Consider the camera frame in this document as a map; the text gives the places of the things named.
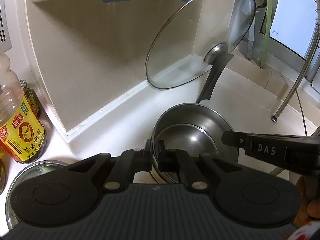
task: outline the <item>round pad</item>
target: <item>round pad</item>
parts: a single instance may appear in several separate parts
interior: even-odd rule
[[[276,201],[279,197],[279,193],[276,188],[271,185],[253,183],[242,189],[242,196],[251,203],[266,205]]]
[[[33,197],[41,204],[54,205],[66,201],[70,193],[69,187],[63,184],[46,184],[38,187]]]
[[[284,179],[249,168],[224,173],[215,202],[237,223],[276,227],[294,220],[300,207],[296,187]]]

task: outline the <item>glass pot lid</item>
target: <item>glass pot lid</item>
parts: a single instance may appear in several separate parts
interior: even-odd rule
[[[249,30],[255,0],[190,0],[155,37],[145,63],[148,82],[169,89],[209,71],[214,52],[230,53]]]

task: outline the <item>finger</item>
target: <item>finger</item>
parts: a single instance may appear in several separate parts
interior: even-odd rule
[[[306,197],[301,194],[301,206],[294,221],[295,225],[302,227],[310,221],[308,214],[308,201]]]
[[[306,184],[302,176],[297,180],[296,187],[300,194],[306,195]]]
[[[310,202],[307,212],[310,217],[320,218],[320,198]]]

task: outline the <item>white countertop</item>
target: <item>white countertop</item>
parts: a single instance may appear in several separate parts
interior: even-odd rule
[[[194,102],[205,79],[206,75],[203,75],[172,90],[156,90],[149,86],[146,87],[134,95],[134,98],[128,99],[108,113],[103,120],[99,120],[100,126],[94,126],[92,130],[89,128],[81,134],[80,139],[70,142],[79,144],[80,150],[75,154],[71,152],[68,144],[43,113],[40,121],[48,133],[48,146],[39,160],[73,163],[101,152],[119,156],[124,150],[143,148],[160,115],[176,104]],[[290,106],[285,108],[277,123],[271,121],[271,112],[276,110],[279,102],[277,97],[262,87],[225,69],[213,91],[211,100],[204,100],[202,104],[220,113],[235,131],[304,135],[301,115]],[[306,123],[308,133],[311,134],[316,127],[308,120]],[[86,133],[90,133],[95,139],[87,142],[86,146],[82,146],[81,140],[86,140]],[[0,195],[0,236],[3,236],[8,232],[4,212],[7,191],[15,176],[26,165],[16,163],[8,154],[2,154],[1,158],[8,174],[6,187]],[[271,164],[244,155],[243,150],[239,151],[238,162],[264,172],[270,172],[275,168]],[[283,172],[281,176],[288,179],[289,172]],[[146,172],[136,174],[134,181],[153,182]]]

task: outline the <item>saucepan handle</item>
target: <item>saucepan handle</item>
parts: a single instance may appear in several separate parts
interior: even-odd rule
[[[214,60],[214,64],[212,65],[212,68],[210,70],[210,73],[208,75],[208,78],[204,84],[204,87],[196,101],[197,104],[199,104],[202,100],[208,99],[210,100],[212,91],[228,62],[233,58],[232,54],[225,53],[220,56],[218,56]]]

